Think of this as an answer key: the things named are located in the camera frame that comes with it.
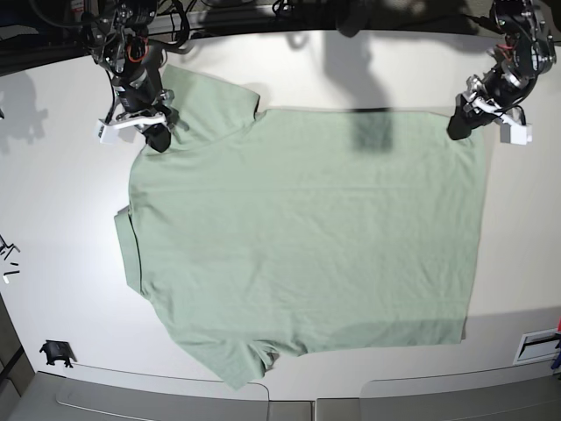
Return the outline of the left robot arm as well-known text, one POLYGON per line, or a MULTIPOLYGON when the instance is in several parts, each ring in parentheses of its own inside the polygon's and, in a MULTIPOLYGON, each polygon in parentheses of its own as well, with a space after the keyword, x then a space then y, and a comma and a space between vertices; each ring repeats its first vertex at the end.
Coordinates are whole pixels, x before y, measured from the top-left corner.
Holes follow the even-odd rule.
POLYGON ((494 1, 489 17, 476 22, 504 40, 488 51, 494 66, 482 76, 470 76, 465 91, 457 95, 447 133, 461 140, 481 126, 497 123, 502 142, 525 146, 533 141, 533 129, 521 103, 538 77, 557 62, 553 34, 534 1, 494 1))

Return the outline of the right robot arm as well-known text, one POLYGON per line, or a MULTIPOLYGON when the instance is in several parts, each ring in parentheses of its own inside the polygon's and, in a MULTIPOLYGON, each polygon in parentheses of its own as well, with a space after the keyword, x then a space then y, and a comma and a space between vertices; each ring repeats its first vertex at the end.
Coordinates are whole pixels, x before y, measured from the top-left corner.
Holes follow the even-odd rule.
POLYGON ((148 26, 156 18, 156 1, 116 1, 113 10, 83 30, 94 63, 104 69, 112 92, 105 117, 96 121, 95 136, 114 143, 119 133, 133 128, 158 153, 171 145, 178 111, 174 92, 163 87, 160 66, 164 51, 149 40, 148 26))

